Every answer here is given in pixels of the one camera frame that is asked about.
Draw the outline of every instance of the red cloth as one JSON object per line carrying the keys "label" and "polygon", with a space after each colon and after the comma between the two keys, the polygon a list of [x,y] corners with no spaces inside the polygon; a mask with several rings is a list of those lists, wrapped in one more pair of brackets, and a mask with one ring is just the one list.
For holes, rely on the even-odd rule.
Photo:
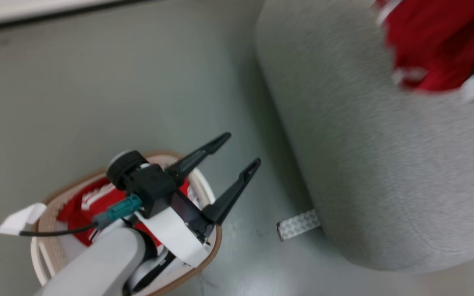
{"label": "red cloth", "polygon": [[[188,196],[188,187],[188,180],[180,187],[180,190],[186,196]],[[105,212],[109,206],[116,204],[124,198],[124,191],[113,187],[107,178],[101,178],[76,193],[58,214],[58,221],[67,223],[68,229],[84,227],[92,223],[94,215]],[[139,222],[134,227],[149,234],[156,247],[161,245],[143,223]],[[88,247],[92,244],[91,238],[93,238],[94,232],[95,229],[92,228],[79,234],[74,234],[74,236]]]}
{"label": "red cloth", "polygon": [[[392,0],[376,0],[384,7]],[[474,71],[474,0],[402,0],[385,20],[395,71],[424,69],[401,84],[417,90],[459,88]]]}

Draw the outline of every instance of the cable connector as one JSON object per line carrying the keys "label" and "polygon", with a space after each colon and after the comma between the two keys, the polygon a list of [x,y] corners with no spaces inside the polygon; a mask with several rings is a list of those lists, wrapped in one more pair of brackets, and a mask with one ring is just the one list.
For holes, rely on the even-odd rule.
{"label": "cable connector", "polygon": [[140,209],[141,205],[142,200],[135,194],[130,195],[125,200],[113,204],[107,208],[105,212],[93,217],[93,222],[96,223],[96,229],[102,230],[114,221],[133,214]]}

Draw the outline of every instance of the checkered metal strip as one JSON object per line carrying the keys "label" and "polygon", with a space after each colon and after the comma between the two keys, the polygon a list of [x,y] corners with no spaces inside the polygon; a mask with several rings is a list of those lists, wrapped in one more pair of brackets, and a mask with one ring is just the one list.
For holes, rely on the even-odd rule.
{"label": "checkered metal strip", "polygon": [[313,209],[277,223],[277,233],[281,241],[285,241],[320,225],[318,214]]}

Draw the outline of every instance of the gray upholstery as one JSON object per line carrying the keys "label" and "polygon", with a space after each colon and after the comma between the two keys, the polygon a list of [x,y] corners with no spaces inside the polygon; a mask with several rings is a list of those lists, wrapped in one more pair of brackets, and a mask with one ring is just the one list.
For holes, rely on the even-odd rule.
{"label": "gray upholstery", "polygon": [[256,48],[325,232],[351,262],[474,258],[474,103],[393,85],[373,0],[267,0]]}

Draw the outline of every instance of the white basket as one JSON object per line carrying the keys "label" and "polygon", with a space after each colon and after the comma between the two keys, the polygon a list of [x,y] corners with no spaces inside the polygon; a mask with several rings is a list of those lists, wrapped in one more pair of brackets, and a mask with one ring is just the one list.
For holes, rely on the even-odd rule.
{"label": "white basket", "polygon": [[[157,163],[167,167],[171,163],[176,162],[181,156],[166,151],[152,153],[145,157],[150,163]],[[69,185],[47,198],[44,201],[47,205],[47,209],[39,218],[38,223],[34,225],[35,230],[41,232],[62,230],[62,228],[60,229],[62,226],[60,226],[60,223],[56,219],[59,211],[81,189],[100,178],[104,178],[104,176],[105,171],[94,174],[84,178],[78,183]],[[215,196],[213,195],[211,187],[209,187],[203,174],[198,169],[192,171],[188,176],[188,180],[190,182],[190,189],[193,190],[197,196],[197,201],[201,208],[215,202]],[[155,281],[153,281],[153,283],[151,283],[151,285],[137,293],[136,296],[159,296],[167,294],[177,285],[193,277],[213,260],[217,254],[218,248],[220,247],[221,238],[222,230],[220,227],[216,227],[216,231],[213,231],[208,239],[208,242],[211,245],[210,249],[208,249],[209,256],[199,265],[199,267],[192,268],[186,264],[181,264],[181,266],[174,268],[171,272],[164,271],[155,279]],[[83,247],[83,245],[73,236],[32,238],[32,242],[30,243],[30,254],[32,255],[34,270],[41,285],[43,286],[47,284],[47,281],[49,281],[50,278],[60,272],[68,262],[77,257],[77,255],[84,249],[85,247]]]}

